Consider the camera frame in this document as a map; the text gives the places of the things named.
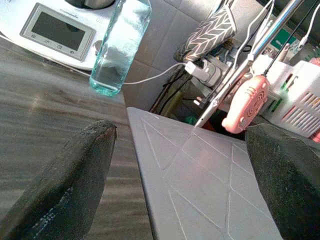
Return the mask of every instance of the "gray fabric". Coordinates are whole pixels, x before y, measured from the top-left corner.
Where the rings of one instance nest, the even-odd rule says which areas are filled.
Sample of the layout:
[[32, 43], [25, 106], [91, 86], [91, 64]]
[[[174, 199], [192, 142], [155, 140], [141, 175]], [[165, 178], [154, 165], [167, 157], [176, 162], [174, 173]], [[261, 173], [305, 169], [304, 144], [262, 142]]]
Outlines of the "gray fabric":
[[4, 217], [0, 239], [82, 239], [99, 205], [115, 140], [116, 127], [106, 120], [71, 138]]
[[319, 157], [269, 124], [249, 127], [245, 140], [260, 192], [283, 239], [320, 239]]
[[176, 51], [174, 59], [178, 62], [194, 62], [206, 56], [211, 50], [234, 36], [236, 32], [235, 21], [230, 9], [224, 5], [200, 23], [186, 43]]

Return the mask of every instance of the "chevron pattern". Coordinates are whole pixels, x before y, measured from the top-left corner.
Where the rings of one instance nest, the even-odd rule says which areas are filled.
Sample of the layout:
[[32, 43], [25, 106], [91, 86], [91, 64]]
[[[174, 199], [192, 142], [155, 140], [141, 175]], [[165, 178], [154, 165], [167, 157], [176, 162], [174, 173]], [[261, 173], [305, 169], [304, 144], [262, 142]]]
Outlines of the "chevron pattern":
[[196, 61], [204, 57], [212, 49], [233, 37], [237, 30], [228, 6], [223, 6], [199, 27], [175, 53], [178, 62]]

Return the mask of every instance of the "gray countertop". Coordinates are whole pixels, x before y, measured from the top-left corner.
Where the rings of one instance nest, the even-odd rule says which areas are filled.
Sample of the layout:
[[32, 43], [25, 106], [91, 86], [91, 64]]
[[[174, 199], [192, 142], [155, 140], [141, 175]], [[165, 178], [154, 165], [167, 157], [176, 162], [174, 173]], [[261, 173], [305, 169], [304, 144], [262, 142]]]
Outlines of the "gray countertop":
[[108, 119], [117, 141], [86, 239], [152, 239], [122, 93], [99, 95], [87, 77], [39, 60], [0, 39], [0, 220], [68, 138]]

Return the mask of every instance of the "pink device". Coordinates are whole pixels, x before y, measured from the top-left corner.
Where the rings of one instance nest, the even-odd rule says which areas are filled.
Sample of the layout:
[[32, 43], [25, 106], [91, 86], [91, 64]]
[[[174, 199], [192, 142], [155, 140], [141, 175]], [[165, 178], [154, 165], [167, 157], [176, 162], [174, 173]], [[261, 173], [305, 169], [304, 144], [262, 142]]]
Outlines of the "pink device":
[[236, 91], [222, 126], [230, 133], [244, 131], [268, 99], [269, 82], [258, 75], [245, 81]]

